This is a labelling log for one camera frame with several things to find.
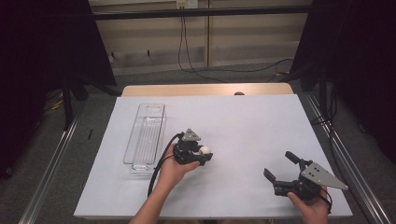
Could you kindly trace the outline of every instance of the black cable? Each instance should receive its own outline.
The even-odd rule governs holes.
[[[326,192],[327,196],[329,196],[330,201],[319,194],[319,198],[321,200],[323,200],[328,205],[327,213],[331,214],[332,213],[332,196],[330,195],[330,193],[326,189],[322,189],[322,188],[320,188],[320,189],[323,190],[324,192]]]
[[[166,152],[168,151],[169,147],[171,146],[171,144],[173,143],[173,141],[175,141],[175,139],[177,137],[182,137],[184,133],[177,133],[175,136],[172,137],[172,139],[169,141],[168,145],[166,146],[165,150],[163,151],[163,154],[161,155],[157,166],[154,168],[154,173],[152,174],[151,180],[149,181],[149,186],[148,186],[148,196],[151,194],[152,192],[152,188],[154,187],[154,182],[155,179],[157,178],[158,172],[160,172],[161,167],[163,166],[163,162],[167,159],[169,159],[172,156],[168,156],[164,159]]]
[[[216,80],[216,81],[219,81],[219,82],[227,83],[226,81],[220,80],[220,79],[217,79],[217,78],[202,76],[202,75],[198,74],[198,72],[206,72],[206,71],[207,71],[207,72],[252,73],[252,72],[260,72],[260,71],[269,69],[269,68],[271,68],[271,67],[277,66],[278,64],[283,63],[283,62],[286,62],[286,61],[293,61],[293,59],[283,59],[283,60],[280,60],[280,61],[278,61],[278,62],[276,62],[276,63],[273,63],[273,64],[271,64],[271,65],[269,65],[269,66],[266,66],[266,67],[264,67],[264,68],[259,68],[259,69],[254,69],[254,70],[233,70],[233,69],[213,69],[213,68],[195,69],[195,68],[193,68],[192,65],[191,65],[191,58],[190,58],[190,54],[189,54],[189,44],[188,44],[188,42],[187,42],[186,19],[185,19],[184,17],[181,18],[181,23],[182,23],[182,24],[181,24],[180,44],[179,44],[179,46],[178,46],[177,61],[178,61],[178,66],[179,66],[180,69],[181,69],[182,71],[184,71],[184,72],[187,72],[187,73],[194,73],[194,74],[196,74],[196,75],[199,76],[199,77],[209,78],[209,79],[213,79],[213,80]],[[189,70],[184,69],[184,68],[181,66],[181,64],[180,64],[180,52],[181,52],[181,44],[182,44],[182,42],[183,42],[183,34],[184,34],[184,41],[185,41],[185,45],[186,45],[187,56],[188,56],[188,58],[189,58],[189,64],[190,64],[190,68],[191,68],[192,71],[189,71]],[[269,80],[267,80],[266,82],[271,81],[274,77],[275,77],[275,76],[271,77],[271,78],[270,78]]]
[[[327,109],[326,113],[324,115],[318,116],[314,119],[311,119],[309,122],[312,125],[316,125],[316,124],[323,124],[323,123],[327,123],[330,122],[332,123],[332,120],[334,119],[337,110],[338,110],[338,105],[337,105],[337,94],[336,94],[336,89],[334,87],[335,85],[332,85],[332,93],[331,93],[331,98],[330,98],[330,105],[329,108]]]
[[[274,72],[274,74],[268,80],[266,80],[265,82],[269,83],[270,81],[272,81],[276,77],[276,74],[277,74],[277,63],[275,63],[275,72]]]
[[[311,62],[310,59],[308,59],[308,63],[301,66],[298,70],[290,72],[286,77],[282,77],[278,82],[290,82],[294,79],[300,78],[307,71],[315,67],[315,65],[315,61]]]
[[[187,57],[189,58],[189,64],[190,64],[190,68],[191,68],[192,72],[191,72],[191,71],[188,71],[188,70],[185,70],[184,68],[181,67],[181,64],[180,64],[180,50],[181,50],[181,43],[182,43],[182,40],[183,40],[183,30],[184,30],[184,42],[185,42],[185,44],[186,44]],[[214,77],[202,76],[201,74],[198,73],[198,71],[196,71],[196,70],[192,67],[191,59],[190,59],[190,53],[189,53],[189,44],[187,43],[186,19],[185,19],[184,17],[181,17],[181,37],[180,37],[180,45],[179,45],[179,47],[178,47],[178,66],[180,67],[180,69],[181,69],[182,71],[188,72],[188,73],[194,73],[194,74],[197,75],[198,77],[208,78],[208,79],[212,79],[212,80],[215,80],[215,81],[218,81],[218,82],[222,82],[222,83],[228,83],[228,82],[226,82],[226,81],[224,81],[224,80],[217,79],[217,78],[214,78]]]

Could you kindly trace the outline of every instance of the transparent plastic tray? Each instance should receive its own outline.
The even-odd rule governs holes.
[[[162,153],[165,122],[164,104],[139,106],[123,161],[131,165],[131,173],[150,175],[154,172]]]

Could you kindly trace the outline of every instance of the wall outlet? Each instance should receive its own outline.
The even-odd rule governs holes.
[[[187,0],[176,0],[176,9],[187,8]]]
[[[198,0],[187,0],[187,8],[198,8]]]

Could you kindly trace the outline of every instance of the white paper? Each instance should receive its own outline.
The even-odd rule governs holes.
[[[213,158],[185,175],[169,195],[162,218],[298,217],[287,197],[274,195],[264,168],[277,180],[298,178],[286,151],[332,173],[297,95],[120,97],[78,202],[75,216],[130,218],[146,200],[149,179],[130,174],[123,156],[140,104],[165,104],[163,146],[188,128]],[[340,189],[329,189],[331,216],[351,216]]]

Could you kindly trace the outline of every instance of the aluminum rail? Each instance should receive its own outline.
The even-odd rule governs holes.
[[[50,190],[51,183],[58,170],[59,164],[61,163],[62,157],[64,156],[64,153],[67,149],[70,139],[73,136],[74,130],[77,127],[78,120],[82,114],[84,105],[85,102],[81,103],[81,105],[78,105],[77,114],[72,120],[69,128],[66,131],[64,131],[61,140],[58,146],[56,147],[51,160],[49,161],[49,166],[47,167],[46,172],[44,173],[40,183],[38,184],[38,187],[35,190],[35,194],[33,195],[29,204],[25,208],[19,224],[35,223],[35,219],[37,218],[41,206]]]
[[[129,20],[129,19],[153,19],[153,18],[177,18],[177,17],[204,17],[204,16],[237,16],[237,15],[260,15],[260,14],[290,14],[329,12],[340,10],[337,4],[321,7],[312,6],[288,6],[288,7],[224,7],[224,8],[188,8],[166,9],[147,11],[107,11],[93,12],[92,14],[58,14],[48,15],[45,19],[62,20]]]
[[[311,104],[315,114],[318,116],[319,121],[322,121],[322,128],[324,132],[330,137],[330,125],[325,121],[322,117],[320,109],[318,107],[318,100],[313,96],[312,93],[308,93],[306,95],[309,104]],[[375,196],[375,193],[364,179],[363,175],[359,171],[355,162],[350,157],[345,145],[341,141],[335,130],[332,130],[332,147],[334,148],[335,153],[337,154],[340,161],[346,167],[346,170],[354,183],[354,186],[358,190],[361,198],[364,200],[366,207],[370,211],[375,223],[391,223],[389,220],[381,202]]]

